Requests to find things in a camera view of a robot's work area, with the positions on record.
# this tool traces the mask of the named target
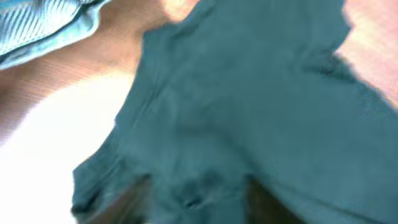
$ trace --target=garment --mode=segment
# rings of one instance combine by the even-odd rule
[[[343,1],[201,0],[144,35],[79,221],[151,176],[153,223],[244,223],[247,176],[309,223],[397,223],[398,114],[337,55]]]
[[[0,2],[0,70],[89,37],[110,0]]]

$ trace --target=wooden floor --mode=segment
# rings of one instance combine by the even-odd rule
[[[69,220],[72,170],[113,127],[135,76],[142,33],[182,19],[195,2],[113,0],[101,11],[101,25],[92,37],[0,72],[0,175],[3,180],[20,177],[0,185],[0,210],[5,202],[9,207],[16,203],[3,192],[18,190],[29,202],[15,206],[30,210],[33,220]],[[348,0],[345,11],[353,30],[339,54],[362,79],[398,101],[398,1]],[[8,174],[13,167],[19,167],[17,173]],[[38,211],[42,207],[32,209],[38,201],[53,205],[46,220]],[[23,219],[17,213],[9,216]],[[0,223],[7,222],[0,217]]]

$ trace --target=light blue striped fabric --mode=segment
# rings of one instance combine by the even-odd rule
[[[0,0],[0,70],[90,36],[110,0]]]

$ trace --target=teal shirt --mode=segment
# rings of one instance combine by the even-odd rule
[[[310,223],[398,223],[398,119],[334,51],[342,0],[201,0],[144,36],[74,213],[150,175],[153,223],[244,223],[248,176]]]

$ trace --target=dark teal cloth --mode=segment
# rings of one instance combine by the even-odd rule
[[[398,223],[398,117],[334,51],[342,0],[201,0],[147,32],[116,126],[74,171],[73,212],[140,176],[153,223],[244,222],[246,177],[310,223]]]

